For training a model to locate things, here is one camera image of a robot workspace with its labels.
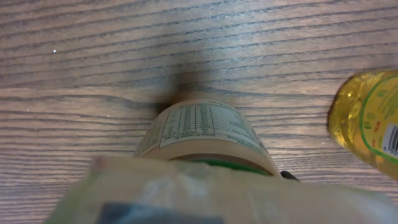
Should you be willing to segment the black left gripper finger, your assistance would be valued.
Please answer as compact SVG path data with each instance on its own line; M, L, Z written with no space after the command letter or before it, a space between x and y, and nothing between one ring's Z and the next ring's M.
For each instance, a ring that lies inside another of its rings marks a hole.
M293 174L291 174L291 173L288 172L288 171L283 170L283 171L280 172L280 174L281 174L281 176L282 176L284 179L299 181L298 178L296 178Z

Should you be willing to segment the green lid white jar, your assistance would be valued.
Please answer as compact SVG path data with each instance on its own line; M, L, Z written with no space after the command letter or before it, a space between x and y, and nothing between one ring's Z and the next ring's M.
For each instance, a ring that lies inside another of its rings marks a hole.
M133 157L97 157L49 223L396 223L385 196L284 179L235 108L188 100L154 120Z

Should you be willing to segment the yellow dish soap bottle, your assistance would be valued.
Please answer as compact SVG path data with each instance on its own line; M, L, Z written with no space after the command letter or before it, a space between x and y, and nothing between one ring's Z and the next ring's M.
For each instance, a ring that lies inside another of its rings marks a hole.
M331 137L397 179L397 70L356 73L339 88L328 114Z

